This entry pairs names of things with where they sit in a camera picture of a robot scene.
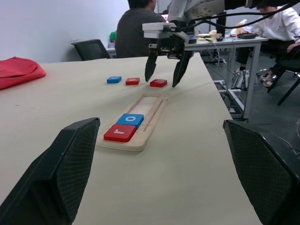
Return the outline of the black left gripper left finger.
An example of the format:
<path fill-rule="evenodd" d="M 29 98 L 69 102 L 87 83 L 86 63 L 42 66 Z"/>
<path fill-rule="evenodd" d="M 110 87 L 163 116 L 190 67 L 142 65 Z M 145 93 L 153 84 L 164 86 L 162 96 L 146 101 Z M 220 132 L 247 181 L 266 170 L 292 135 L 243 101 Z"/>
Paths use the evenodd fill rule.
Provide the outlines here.
<path fill-rule="evenodd" d="M 85 191 L 100 127 L 98 117 L 63 128 L 0 206 L 2 225 L 71 225 Z"/>

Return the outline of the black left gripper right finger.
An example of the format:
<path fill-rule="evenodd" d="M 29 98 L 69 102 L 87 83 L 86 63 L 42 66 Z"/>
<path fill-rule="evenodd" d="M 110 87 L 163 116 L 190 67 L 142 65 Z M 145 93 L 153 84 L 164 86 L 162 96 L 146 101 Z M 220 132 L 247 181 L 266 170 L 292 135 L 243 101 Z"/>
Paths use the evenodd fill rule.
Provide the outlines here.
<path fill-rule="evenodd" d="M 300 156 L 273 132 L 223 123 L 240 183 L 263 225 L 300 223 Z"/>

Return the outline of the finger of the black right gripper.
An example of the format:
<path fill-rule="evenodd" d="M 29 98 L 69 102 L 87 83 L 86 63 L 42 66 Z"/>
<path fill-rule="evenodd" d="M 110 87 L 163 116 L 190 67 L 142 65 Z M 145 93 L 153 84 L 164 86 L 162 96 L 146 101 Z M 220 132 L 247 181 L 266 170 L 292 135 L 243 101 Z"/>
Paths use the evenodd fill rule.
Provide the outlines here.
<path fill-rule="evenodd" d="M 189 60 L 193 56 L 192 51 L 184 51 L 179 62 L 177 62 L 174 73 L 172 87 L 174 88 L 181 81 L 188 67 Z"/>
<path fill-rule="evenodd" d="M 145 67 L 145 81 L 148 82 L 154 74 L 156 68 L 156 60 L 158 57 L 157 50 L 151 50 Z"/>

